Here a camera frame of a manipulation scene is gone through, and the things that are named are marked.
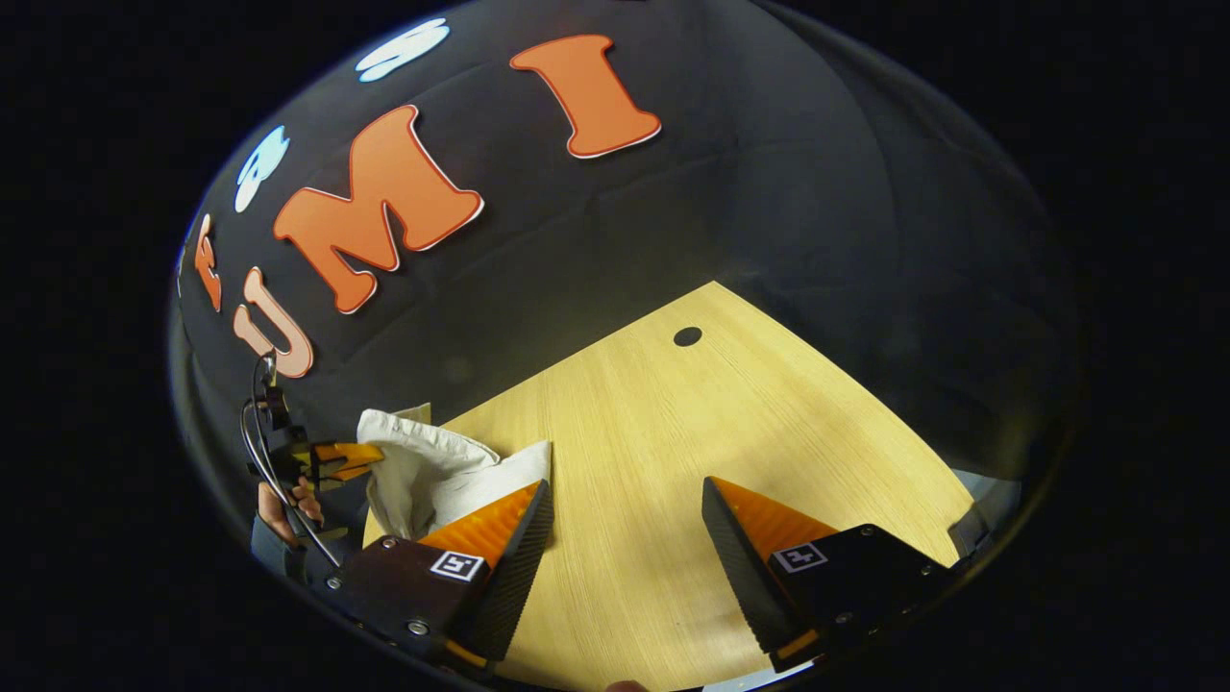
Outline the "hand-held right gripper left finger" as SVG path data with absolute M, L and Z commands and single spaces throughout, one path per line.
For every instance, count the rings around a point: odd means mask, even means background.
M 549 481 L 419 540 L 383 535 L 327 573 L 327 605 L 406 655 L 491 674 L 506 661 L 554 529 Z

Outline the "black backdrop cloth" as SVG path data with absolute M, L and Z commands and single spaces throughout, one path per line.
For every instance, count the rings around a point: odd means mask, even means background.
M 360 48 L 204 194 L 173 413 L 244 465 L 263 347 L 308 429 L 471 411 L 720 281 L 957 470 L 1055 458 L 1070 267 L 1011 155 L 870 45 L 765 0 L 471 0 Z

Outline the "white jeans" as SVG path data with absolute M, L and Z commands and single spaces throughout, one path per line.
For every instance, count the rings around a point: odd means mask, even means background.
M 554 442 L 541 439 L 508 457 L 458 431 L 430 424 L 430 406 L 364 411 L 357 442 L 383 452 L 367 500 L 383 533 L 419 540 L 551 477 Z

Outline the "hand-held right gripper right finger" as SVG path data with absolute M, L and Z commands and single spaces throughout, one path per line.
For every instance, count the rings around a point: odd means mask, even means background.
M 701 515 L 777 674 L 863 653 L 948 588 L 948 565 L 891 531 L 833 529 L 734 482 L 704 478 Z

